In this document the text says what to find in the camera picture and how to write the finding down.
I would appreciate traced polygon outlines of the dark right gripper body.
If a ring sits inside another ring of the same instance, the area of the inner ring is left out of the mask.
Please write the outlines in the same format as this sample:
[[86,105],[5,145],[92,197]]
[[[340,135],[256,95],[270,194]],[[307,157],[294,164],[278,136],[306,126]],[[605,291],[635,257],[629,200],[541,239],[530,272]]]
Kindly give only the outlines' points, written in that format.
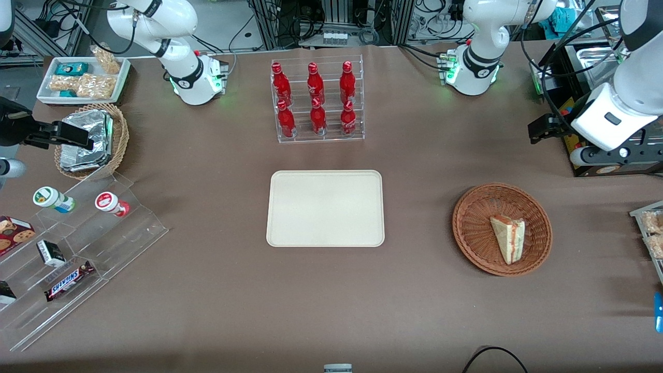
[[1,146],[16,146],[35,131],[30,109],[1,97]]

